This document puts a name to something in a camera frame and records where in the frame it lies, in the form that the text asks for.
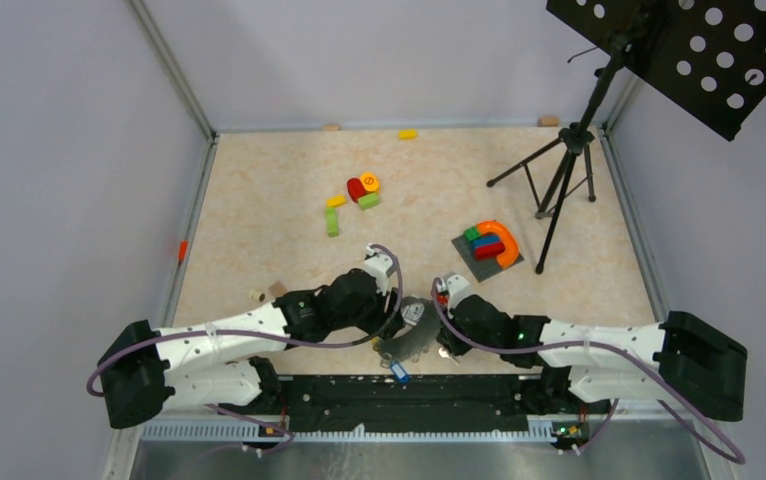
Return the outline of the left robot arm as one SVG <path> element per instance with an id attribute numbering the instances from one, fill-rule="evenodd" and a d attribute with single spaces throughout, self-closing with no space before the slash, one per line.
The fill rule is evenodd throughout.
<path id="1" fill-rule="evenodd" d="M 125 429 L 176 410 L 245 406 L 273 392 L 266 353 L 352 348 L 394 320 L 398 268 L 368 263 L 316 289 L 289 291 L 246 313 L 183 328 L 128 325 L 86 382 L 109 424 Z"/>

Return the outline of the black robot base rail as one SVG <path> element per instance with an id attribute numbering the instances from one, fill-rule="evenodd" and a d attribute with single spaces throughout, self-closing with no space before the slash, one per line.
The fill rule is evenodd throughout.
<path id="1" fill-rule="evenodd" d="M 523 431 L 528 418 L 558 413 L 539 381 L 512 374 L 298 375 L 243 406 L 274 415 L 294 432 L 483 433 Z"/>

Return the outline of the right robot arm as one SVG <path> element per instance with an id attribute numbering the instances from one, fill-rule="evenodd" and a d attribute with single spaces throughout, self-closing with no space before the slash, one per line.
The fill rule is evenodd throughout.
<path id="1" fill-rule="evenodd" d="M 671 311 L 664 322 L 641 327 L 603 327 L 511 316 L 476 294 L 434 307 L 451 353 L 478 349 L 519 368 L 564 373 L 561 389 L 585 403 L 659 401 L 690 405 L 712 420 L 743 418 L 747 350 L 692 313 Z"/>

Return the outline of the perforated metal keyring plate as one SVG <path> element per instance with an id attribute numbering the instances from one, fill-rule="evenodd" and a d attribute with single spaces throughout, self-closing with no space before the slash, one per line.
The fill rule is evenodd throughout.
<path id="1" fill-rule="evenodd" d="M 377 352 L 382 368 L 405 361 L 418 361 L 421 355 L 429 351 L 441 329 L 436 308 L 429 299 L 405 297 L 401 303 L 400 317 L 407 330 L 378 343 Z"/>

